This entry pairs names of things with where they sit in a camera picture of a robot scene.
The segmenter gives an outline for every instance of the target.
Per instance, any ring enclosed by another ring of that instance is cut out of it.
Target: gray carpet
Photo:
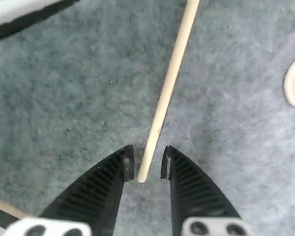
[[[182,0],[81,0],[0,41],[0,198],[38,214],[133,144],[140,161]],[[203,0],[148,182],[125,185],[116,236],[170,236],[166,145],[194,160],[257,235],[295,236],[295,0]]]

